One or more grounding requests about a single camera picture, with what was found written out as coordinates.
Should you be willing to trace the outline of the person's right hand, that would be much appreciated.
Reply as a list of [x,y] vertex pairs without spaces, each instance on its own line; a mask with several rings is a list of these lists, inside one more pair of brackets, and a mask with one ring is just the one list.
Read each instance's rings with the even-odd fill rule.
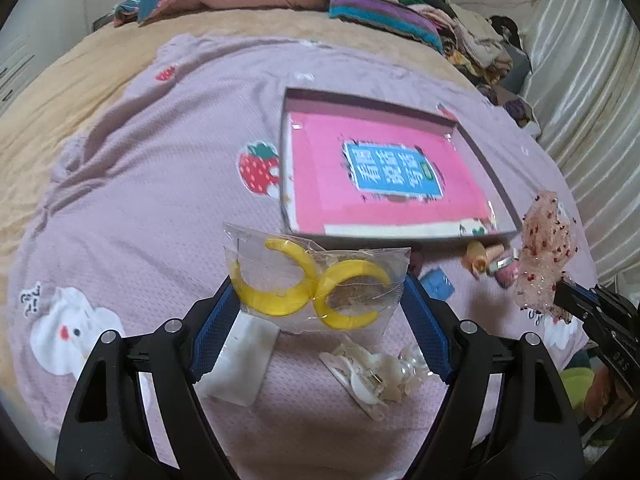
[[597,420],[602,416],[605,407],[616,396],[623,399],[626,396],[624,386],[613,377],[606,366],[601,367],[593,376],[584,401],[584,412],[590,420]]

